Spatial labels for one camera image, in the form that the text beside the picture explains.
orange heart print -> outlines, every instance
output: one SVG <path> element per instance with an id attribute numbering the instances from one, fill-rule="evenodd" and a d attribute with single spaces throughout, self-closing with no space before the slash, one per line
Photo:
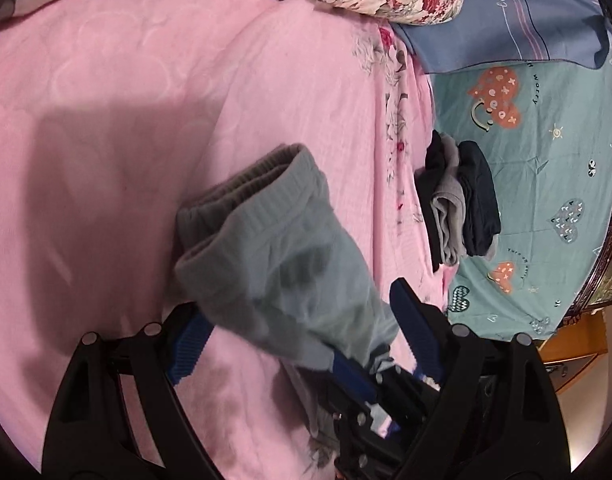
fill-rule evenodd
<path id="1" fill-rule="evenodd" d="M 515 264 L 512 262 L 501 262 L 497 269 L 491 270 L 488 273 L 488 279 L 497 283 L 504 294 L 510 294 L 513 291 L 513 285 L 510 279 L 515 272 Z"/>
<path id="2" fill-rule="evenodd" d="M 485 70 L 477 84 L 468 90 L 468 95 L 475 98 L 470 110 L 472 120 L 486 131 L 494 123 L 502 128 L 516 128 L 522 123 L 522 115 L 513 103 L 518 92 L 519 79 L 512 68 L 496 66 Z M 479 107 L 487 114 L 485 121 L 477 117 Z"/>

teal bedsheet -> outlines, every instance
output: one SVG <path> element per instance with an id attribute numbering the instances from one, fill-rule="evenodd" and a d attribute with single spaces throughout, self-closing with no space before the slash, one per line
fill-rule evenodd
<path id="1" fill-rule="evenodd" d="M 600 251 L 612 206 L 612 62 L 476 67 L 433 76 L 435 128 L 476 141 L 492 170 L 496 257 L 465 258 L 448 316 L 479 336 L 547 338 Z"/>

pink bedsheet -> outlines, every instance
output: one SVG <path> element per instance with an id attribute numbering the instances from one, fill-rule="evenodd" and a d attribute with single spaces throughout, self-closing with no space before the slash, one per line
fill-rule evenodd
<path id="1" fill-rule="evenodd" d="M 307 0 L 63 0 L 0 31 L 0 422 L 37 468 L 80 336 L 160 319 L 177 208 L 279 143 L 311 149 L 384 297 L 404 276 L 443 303 L 413 184 L 431 95 L 404 52 Z M 277 361 L 236 336 L 177 392 L 225 478 L 332 478 Z"/>

wooden cabinet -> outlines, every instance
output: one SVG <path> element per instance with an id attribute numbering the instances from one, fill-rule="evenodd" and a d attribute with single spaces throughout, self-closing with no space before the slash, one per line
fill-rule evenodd
<path id="1" fill-rule="evenodd" d="M 558 393 L 573 384 L 606 352 L 606 326 L 601 312 L 582 314 L 577 323 L 560 328 L 540 348 L 542 361 Z"/>

heart print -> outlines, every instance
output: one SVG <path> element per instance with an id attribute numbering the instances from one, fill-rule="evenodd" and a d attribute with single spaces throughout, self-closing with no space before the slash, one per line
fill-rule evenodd
<path id="1" fill-rule="evenodd" d="M 577 222 L 584 215 L 584 202 L 579 198 L 573 198 L 564 202 L 557 214 L 550 219 L 555 232 L 565 244 L 571 244 L 577 240 Z"/>
<path id="2" fill-rule="evenodd" d="M 470 288 L 467 286 L 456 286 L 455 290 L 452 291 L 452 300 L 448 304 L 448 310 L 451 312 L 463 312 L 464 310 L 468 310 L 470 301 L 466 299 L 466 296 L 468 296 L 469 292 Z"/>
<path id="3" fill-rule="evenodd" d="M 510 282 L 513 272 L 515 272 L 515 264 L 512 262 L 501 262 L 497 269 L 491 270 L 488 273 L 488 279 L 497 283 L 497 286 L 504 294 L 510 294 L 513 291 L 513 285 Z"/>

